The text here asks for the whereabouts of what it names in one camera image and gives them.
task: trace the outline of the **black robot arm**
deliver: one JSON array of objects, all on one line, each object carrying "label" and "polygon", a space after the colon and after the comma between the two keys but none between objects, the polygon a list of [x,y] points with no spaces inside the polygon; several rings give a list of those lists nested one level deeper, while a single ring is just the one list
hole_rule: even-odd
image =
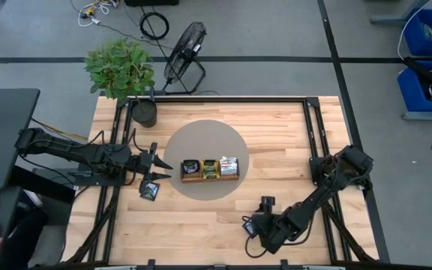
[{"label": "black robot arm", "polygon": [[264,196],[259,209],[244,228],[251,237],[259,235],[261,245],[275,254],[286,240],[294,242],[306,231],[316,210],[325,206],[336,192],[348,185],[369,181],[368,174],[372,167],[371,157],[355,147],[347,146],[336,155],[322,159],[316,166],[314,173],[321,181],[303,202],[288,207],[282,214],[272,214],[271,205],[275,204],[275,198]]},{"label": "black robot arm", "polygon": [[144,175],[143,180],[146,182],[169,178],[170,175],[150,172],[152,165],[172,169],[155,154],[157,147],[158,144],[153,142],[149,151],[141,149],[139,154],[132,154],[127,144],[81,144],[52,136],[40,128],[22,130],[16,142],[16,148],[22,156],[44,153],[54,155],[85,164],[95,173],[114,181],[119,180],[124,170]]}]

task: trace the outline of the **desk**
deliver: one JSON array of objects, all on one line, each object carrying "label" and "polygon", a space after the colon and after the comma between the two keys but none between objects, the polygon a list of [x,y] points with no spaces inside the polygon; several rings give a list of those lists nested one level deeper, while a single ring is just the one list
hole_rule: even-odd
[{"label": "desk", "polygon": [[0,188],[8,183],[17,158],[14,144],[31,121],[39,93],[38,89],[0,89]]},{"label": "desk", "polygon": [[[14,166],[18,151],[15,147],[20,130],[28,127],[36,107],[38,89],[0,89],[0,236],[8,237],[8,227],[22,188],[71,204],[74,190]],[[5,256],[5,241],[0,258]]]},{"label": "desk", "polygon": [[[171,98],[157,97],[157,101]],[[238,103],[202,102],[201,97],[180,98],[186,102],[157,103],[158,120],[152,128],[141,127],[131,120],[130,129],[137,128],[139,147],[148,148],[151,142],[157,142],[157,153],[164,157],[168,140],[184,125],[204,119],[224,122],[241,134],[249,148],[250,165],[246,179],[230,195],[209,201],[187,198],[167,180],[159,181],[160,190],[155,202],[140,198],[138,180],[129,187],[123,187],[119,195],[109,264],[146,265],[149,259],[155,259],[157,265],[278,265],[282,259],[288,259],[289,264],[328,264],[320,211],[315,215],[309,240],[302,246],[283,247],[275,255],[267,253],[259,259],[249,258],[244,250],[247,235],[242,229],[241,216],[251,215],[258,208],[261,196],[275,196],[274,212],[280,212],[302,201],[314,190],[308,166],[311,150],[302,106],[283,100]],[[320,97],[319,102],[330,152],[334,154],[350,143],[341,105],[338,97]],[[99,98],[90,138],[101,130],[111,131],[115,108],[114,100]],[[125,110],[120,119],[119,142]],[[315,119],[313,110],[310,114]],[[313,120],[312,124],[317,131],[316,121]],[[316,146],[319,156],[323,155],[319,139]],[[63,260],[76,251],[91,231],[99,190],[99,187],[89,188],[73,204]],[[363,193],[357,187],[348,187],[340,192],[340,202],[348,230],[368,254],[377,258]],[[336,251],[342,260],[337,235],[334,234]],[[100,255],[103,243],[99,241]],[[261,250],[257,240],[250,242],[252,254],[258,254]]]}]

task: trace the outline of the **wooden tray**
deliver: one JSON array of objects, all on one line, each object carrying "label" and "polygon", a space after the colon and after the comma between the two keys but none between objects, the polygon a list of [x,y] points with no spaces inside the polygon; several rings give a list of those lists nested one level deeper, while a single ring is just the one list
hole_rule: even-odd
[{"label": "wooden tray", "polygon": [[236,160],[236,164],[238,164],[238,169],[236,171],[235,175],[221,175],[221,168],[218,167],[219,169],[219,175],[220,178],[207,178],[204,179],[203,178],[203,171],[201,170],[201,168],[199,168],[199,172],[194,172],[194,173],[185,173],[185,170],[183,169],[183,163],[180,163],[181,166],[181,182],[185,183],[185,184],[190,184],[190,183],[207,183],[207,182],[220,182],[220,181],[237,181],[239,180],[239,162],[238,160]]}]

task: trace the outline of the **fan stand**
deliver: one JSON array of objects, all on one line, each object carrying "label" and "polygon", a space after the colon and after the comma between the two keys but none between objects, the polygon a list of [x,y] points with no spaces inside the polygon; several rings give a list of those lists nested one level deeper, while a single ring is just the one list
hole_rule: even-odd
[{"label": "fan stand", "polygon": [[198,86],[200,86],[200,83],[203,81],[204,77],[206,76],[206,70],[204,69],[204,67],[201,65],[201,63],[198,61],[198,59],[196,57],[193,58],[193,62],[195,62],[196,65],[198,65],[198,67],[202,71],[201,77],[199,78],[198,82],[194,86],[193,90],[188,91],[188,92],[186,92],[186,91],[168,92],[168,91],[166,91],[166,87],[171,84],[171,80],[168,79],[166,81],[166,84],[164,85],[163,89],[159,90],[159,91],[154,91],[154,95],[184,95],[184,94],[191,95],[191,94],[193,94],[198,89]]}]

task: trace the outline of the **wooden table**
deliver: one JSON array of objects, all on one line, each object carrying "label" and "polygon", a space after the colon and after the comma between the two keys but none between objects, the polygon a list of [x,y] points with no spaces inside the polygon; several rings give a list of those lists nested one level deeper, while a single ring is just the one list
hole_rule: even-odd
[{"label": "wooden table", "polygon": [[[319,97],[319,101],[328,145],[334,154],[350,143],[341,105],[338,97]],[[115,107],[114,100],[99,98],[90,138],[101,130],[110,134]],[[118,140],[124,126],[123,116],[124,112]],[[244,249],[248,236],[242,229],[241,217],[251,216],[258,208],[261,196],[276,197],[274,212],[281,212],[302,201],[315,188],[308,166],[311,152],[301,105],[159,103],[157,117],[157,124],[149,129],[131,122],[131,129],[137,128],[139,147],[148,148],[151,142],[157,142],[158,154],[164,158],[165,146],[179,128],[197,120],[218,120],[235,128],[246,142],[250,151],[247,176],[230,195],[211,201],[187,198],[165,180],[160,181],[155,202],[140,198],[138,179],[131,186],[123,187],[118,201],[110,264],[145,265],[149,259],[156,259],[158,265],[278,265],[282,259],[288,259],[289,264],[294,265],[329,263],[320,211],[315,215],[313,230],[305,244],[282,247],[276,254],[267,253],[259,259],[251,259]],[[316,141],[322,156],[320,140]],[[99,190],[99,187],[89,188],[74,203],[63,260],[74,254],[91,231]],[[340,201],[348,230],[369,255],[377,258],[363,193],[357,187],[348,187],[340,192]],[[341,243],[336,229],[333,231],[338,258],[342,260]],[[97,253],[100,255],[103,244],[99,241]],[[250,241],[249,247],[252,254],[262,251],[257,238]]]}]

